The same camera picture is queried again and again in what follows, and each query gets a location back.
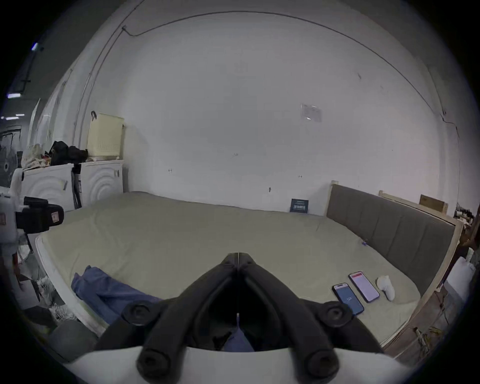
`white wall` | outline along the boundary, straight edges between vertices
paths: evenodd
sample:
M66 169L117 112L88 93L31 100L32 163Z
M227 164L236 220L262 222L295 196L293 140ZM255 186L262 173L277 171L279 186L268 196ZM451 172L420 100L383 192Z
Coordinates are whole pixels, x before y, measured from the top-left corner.
M445 185L458 194L462 207L475 212L480 202L480 113L455 57L437 33L416 11L401 0L342 0L385 28L420 59L426 77L434 82L433 94L438 92L444 118L454 122L459 131L460 188ZM445 127L446 172L459 173L455 154L457 136L453 125Z
M322 214L328 185L338 180L412 201L423 193L455 206L458 174L448 170L456 148L445 126L365 47L317 25L252 13L198 17L107 43L122 25L139 33L190 14L239 9L235 2L177 8L146 0L124 19L138 3L121 7L87 45L54 132L83 147L91 110L124 117L130 190L282 211L291 198L305 198L312 213ZM242 9L303 17L354 37L436 106L418 62L391 35L341 3L319 1L314 10L309 3ZM78 124L84 110L86 117L74 133L83 89L88 104L81 105ZM301 103L320 107L323 121L301 119Z

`beige basket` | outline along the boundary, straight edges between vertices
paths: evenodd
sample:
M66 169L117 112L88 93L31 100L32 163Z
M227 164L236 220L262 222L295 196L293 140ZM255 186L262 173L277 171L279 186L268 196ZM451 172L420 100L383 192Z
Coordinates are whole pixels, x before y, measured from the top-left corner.
M99 113L90 122L88 131L87 150L90 157L120 156L121 131L123 122L121 117Z

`white bottle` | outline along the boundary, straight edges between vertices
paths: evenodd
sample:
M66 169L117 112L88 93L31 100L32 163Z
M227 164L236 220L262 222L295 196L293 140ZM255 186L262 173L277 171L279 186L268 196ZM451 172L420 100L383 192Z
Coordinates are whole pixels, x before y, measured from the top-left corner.
M469 248L468 251L467 251L467 255L466 255L466 260L467 260L467 263L470 263L470 260L472 259L472 256L473 256L473 249Z

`black bag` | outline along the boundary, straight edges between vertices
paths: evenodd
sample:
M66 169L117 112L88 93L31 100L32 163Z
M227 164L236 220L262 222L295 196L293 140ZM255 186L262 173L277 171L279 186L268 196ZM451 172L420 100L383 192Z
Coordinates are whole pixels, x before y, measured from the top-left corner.
M73 145L69 147L63 141L55 141L48 155L51 158L50 165L79 164L87 160L88 151Z

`floor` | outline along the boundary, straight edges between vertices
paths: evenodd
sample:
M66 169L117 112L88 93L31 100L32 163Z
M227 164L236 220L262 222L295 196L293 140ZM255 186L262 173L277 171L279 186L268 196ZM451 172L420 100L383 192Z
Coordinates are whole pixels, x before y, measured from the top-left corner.
M421 311L385 348L397 361L415 366L429 356L448 333L460 311L445 288L434 292Z

